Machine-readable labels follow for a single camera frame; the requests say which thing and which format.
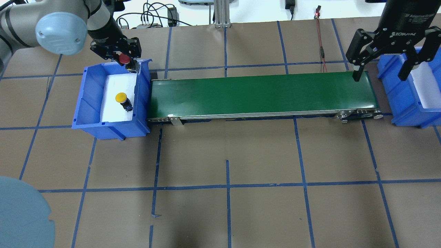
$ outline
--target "black plug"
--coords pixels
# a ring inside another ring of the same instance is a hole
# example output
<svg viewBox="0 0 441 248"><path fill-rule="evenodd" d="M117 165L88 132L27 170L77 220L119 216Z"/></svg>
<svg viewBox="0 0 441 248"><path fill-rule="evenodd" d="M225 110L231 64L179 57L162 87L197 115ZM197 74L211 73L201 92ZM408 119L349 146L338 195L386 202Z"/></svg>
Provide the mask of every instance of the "black plug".
<svg viewBox="0 0 441 248"><path fill-rule="evenodd" d="M285 9L289 9L291 12L291 20L294 16L295 0L285 0Z"/></svg>

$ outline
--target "light blue joint cap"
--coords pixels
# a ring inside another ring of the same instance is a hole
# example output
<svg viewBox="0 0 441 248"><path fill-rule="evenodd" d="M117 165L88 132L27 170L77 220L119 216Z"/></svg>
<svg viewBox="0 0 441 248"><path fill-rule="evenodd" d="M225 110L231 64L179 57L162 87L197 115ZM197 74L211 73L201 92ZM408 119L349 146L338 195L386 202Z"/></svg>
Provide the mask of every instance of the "light blue joint cap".
<svg viewBox="0 0 441 248"><path fill-rule="evenodd" d="M83 49L87 25L80 17L67 12L43 16L35 27L38 43L46 50L65 55L77 54Z"/></svg>

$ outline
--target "red wire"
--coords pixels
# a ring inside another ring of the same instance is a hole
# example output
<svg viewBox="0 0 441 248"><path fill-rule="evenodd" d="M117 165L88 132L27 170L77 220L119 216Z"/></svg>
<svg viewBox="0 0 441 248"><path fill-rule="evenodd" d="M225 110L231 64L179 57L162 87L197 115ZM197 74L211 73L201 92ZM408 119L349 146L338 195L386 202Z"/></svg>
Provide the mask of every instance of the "red wire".
<svg viewBox="0 0 441 248"><path fill-rule="evenodd" d="M323 47L322 42L321 42L320 21L318 20L318 18L316 20L317 20L318 43L320 44L320 47ZM328 69L326 68L325 58L322 58L322 61L323 61L323 70L324 70L324 72L328 72Z"/></svg>

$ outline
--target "metal post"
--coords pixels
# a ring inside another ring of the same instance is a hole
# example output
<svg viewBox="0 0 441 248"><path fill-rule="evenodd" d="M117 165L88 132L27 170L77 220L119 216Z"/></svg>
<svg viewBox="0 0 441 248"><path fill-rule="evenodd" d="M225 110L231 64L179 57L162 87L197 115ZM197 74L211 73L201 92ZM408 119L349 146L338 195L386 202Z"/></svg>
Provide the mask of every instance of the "metal post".
<svg viewBox="0 0 441 248"><path fill-rule="evenodd" d="M215 27L231 27L230 23L230 1L214 0Z"/></svg>

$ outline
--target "red cap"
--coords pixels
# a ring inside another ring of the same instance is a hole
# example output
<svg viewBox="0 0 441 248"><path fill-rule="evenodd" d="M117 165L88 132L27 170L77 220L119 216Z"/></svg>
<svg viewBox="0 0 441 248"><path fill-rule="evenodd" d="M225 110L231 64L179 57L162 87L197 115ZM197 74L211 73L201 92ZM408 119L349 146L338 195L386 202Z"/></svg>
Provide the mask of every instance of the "red cap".
<svg viewBox="0 0 441 248"><path fill-rule="evenodd" d="M131 58L129 56L125 55L124 53L122 53L122 54L120 54L120 57L118 60L122 64L128 64L130 62Z"/></svg>

